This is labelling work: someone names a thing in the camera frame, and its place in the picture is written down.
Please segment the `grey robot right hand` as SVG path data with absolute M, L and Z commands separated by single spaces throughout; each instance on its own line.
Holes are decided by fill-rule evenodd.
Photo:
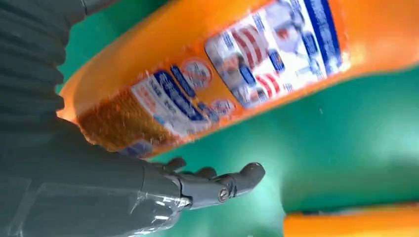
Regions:
M 3 237 L 138 237 L 173 227 L 186 210 L 221 205 L 263 179 L 257 162 L 217 175 L 179 172 L 88 143 L 71 124 L 0 124 Z

